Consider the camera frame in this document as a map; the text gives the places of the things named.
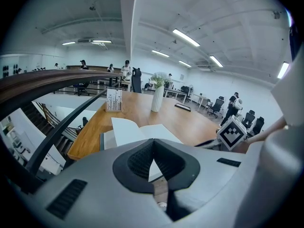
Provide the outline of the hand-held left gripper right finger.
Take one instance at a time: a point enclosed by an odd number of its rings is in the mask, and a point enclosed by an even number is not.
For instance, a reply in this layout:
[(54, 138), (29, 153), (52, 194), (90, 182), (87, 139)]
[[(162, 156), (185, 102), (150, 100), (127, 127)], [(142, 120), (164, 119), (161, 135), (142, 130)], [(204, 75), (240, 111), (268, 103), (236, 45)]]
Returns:
[(219, 159), (243, 161), (244, 155), (155, 139), (153, 158), (168, 189), (166, 211), (155, 214), (153, 227), (234, 227), (240, 195), (224, 187), (238, 168)]

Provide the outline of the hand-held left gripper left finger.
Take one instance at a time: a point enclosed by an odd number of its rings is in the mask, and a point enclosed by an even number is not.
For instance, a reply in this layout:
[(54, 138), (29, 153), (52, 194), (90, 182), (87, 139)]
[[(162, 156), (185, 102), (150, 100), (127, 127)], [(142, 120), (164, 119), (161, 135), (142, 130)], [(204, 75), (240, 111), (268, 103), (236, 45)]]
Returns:
[(47, 181), (33, 214), (48, 228), (162, 228), (171, 219), (149, 183), (153, 140), (93, 153)]

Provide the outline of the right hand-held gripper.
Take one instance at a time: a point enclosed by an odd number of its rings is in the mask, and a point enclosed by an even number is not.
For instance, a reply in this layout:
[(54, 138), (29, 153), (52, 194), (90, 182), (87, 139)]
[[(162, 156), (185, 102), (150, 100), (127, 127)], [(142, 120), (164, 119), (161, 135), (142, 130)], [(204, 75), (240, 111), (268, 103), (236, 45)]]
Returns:
[(234, 115), (217, 130), (216, 134), (216, 139), (205, 141), (196, 147), (231, 152), (247, 138), (245, 126)]

